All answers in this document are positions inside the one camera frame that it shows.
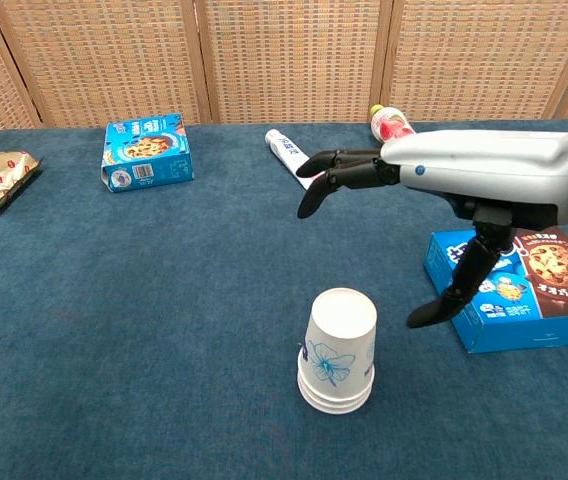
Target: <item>blue carpet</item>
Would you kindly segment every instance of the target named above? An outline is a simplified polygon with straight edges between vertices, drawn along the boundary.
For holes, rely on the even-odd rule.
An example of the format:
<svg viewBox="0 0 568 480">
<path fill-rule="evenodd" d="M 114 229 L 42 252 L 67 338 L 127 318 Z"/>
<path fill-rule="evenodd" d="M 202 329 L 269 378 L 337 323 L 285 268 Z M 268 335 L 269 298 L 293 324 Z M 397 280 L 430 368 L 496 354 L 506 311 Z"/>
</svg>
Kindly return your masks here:
<svg viewBox="0 0 568 480">
<path fill-rule="evenodd" d="M 375 145 L 367 125 L 192 126 L 195 181 L 113 194 L 103 130 L 0 132 L 43 159 L 0 214 L 0 479 L 568 479 L 568 347 L 471 356 L 450 323 L 404 326 L 434 295 L 430 232 L 470 224 L 401 186 L 298 220 L 271 127 L 308 154 Z M 373 392 L 341 417 L 295 382 L 335 286 L 379 315 Z"/>
</svg>

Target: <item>blue cookie box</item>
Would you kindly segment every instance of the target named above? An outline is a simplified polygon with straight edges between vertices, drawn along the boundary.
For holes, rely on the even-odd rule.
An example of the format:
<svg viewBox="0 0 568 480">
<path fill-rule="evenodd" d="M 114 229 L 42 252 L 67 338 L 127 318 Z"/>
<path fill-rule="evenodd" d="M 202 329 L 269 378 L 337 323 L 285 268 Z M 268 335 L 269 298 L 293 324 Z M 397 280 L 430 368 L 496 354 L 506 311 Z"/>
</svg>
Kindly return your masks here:
<svg viewBox="0 0 568 480">
<path fill-rule="evenodd" d="M 431 235 L 424 266 L 438 293 L 450 284 L 457 260 L 474 235 L 473 230 Z M 508 301 L 490 288 L 504 279 L 521 289 L 518 301 Z M 469 353 L 568 345 L 568 316 L 542 317 L 516 248 L 500 258 L 487 280 L 489 283 L 485 282 L 471 303 L 453 318 Z"/>
<path fill-rule="evenodd" d="M 142 158 L 129 155 L 131 147 L 151 139 L 165 142 L 168 148 Z M 193 180 L 191 153 L 181 114 L 109 123 L 101 177 L 112 192 Z"/>
</svg>

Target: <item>small blue box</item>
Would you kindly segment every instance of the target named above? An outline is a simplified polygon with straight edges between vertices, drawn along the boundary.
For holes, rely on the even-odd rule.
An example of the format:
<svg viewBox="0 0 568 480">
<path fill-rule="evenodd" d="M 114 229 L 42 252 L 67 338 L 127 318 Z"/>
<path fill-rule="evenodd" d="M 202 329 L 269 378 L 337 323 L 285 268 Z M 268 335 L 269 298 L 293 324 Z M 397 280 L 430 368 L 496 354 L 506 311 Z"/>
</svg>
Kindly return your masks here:
<svg viewBox="0 0 568 480">
<path fill-rule="evenodd" d="M 193 180 L 191 152 L 179 113 L 109 123 L 102 181 L 112 192 Z"/>
<path fill-rule="evenodd" d="M 431 235 L 424 265 L 438 293 L 474 235 Z M 519 230 L 453 325 L 469 353 L 568 345 L 568 235 Z"/>
</svg>

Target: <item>barcode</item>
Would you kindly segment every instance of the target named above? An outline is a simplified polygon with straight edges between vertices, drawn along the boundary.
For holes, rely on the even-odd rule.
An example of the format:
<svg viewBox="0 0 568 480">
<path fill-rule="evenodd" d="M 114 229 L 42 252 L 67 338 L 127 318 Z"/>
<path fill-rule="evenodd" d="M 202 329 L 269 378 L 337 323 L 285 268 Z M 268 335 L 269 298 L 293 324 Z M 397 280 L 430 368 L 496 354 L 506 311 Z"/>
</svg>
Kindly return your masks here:
<svg viewBox="0 0 568 480">
<path fill-rule="evenodd" d="M 147 178 L 153 176 L 153 167 L 150 163 L 146 163 L 144 165 L 135 165 L 133 166 L 133 175 L 136 179 L 140 178 Z"/>
</svg>

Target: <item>white tube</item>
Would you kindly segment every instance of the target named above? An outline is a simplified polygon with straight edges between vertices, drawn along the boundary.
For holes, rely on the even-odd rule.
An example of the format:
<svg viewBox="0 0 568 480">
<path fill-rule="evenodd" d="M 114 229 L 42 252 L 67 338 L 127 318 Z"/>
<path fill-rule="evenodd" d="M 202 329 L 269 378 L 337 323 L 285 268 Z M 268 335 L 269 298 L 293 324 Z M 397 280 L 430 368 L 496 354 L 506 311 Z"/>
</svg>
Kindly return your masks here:
<svg viewBox="0 0 568 480">
<path fill-rule="evenodd" d="M 282 135 L 279 130 L 269 130 L 266 132 L 266 137 L 264 137 L 264 139 L 268 146 L 271 147 L 271 151 L 286 166 L 288 171 L 297 178 L 297 181 L 300 182 L 305 190 L 308 190 L 308 187 L 311 183 L 313 183 L 315 178 L 300 178 L 295 175 L 297 169 L 301 167 L 306 160 L 308 160 L 308 155 L 300 150 L 297 145 L 291 142 L 288 137 Z"/>
</svg>

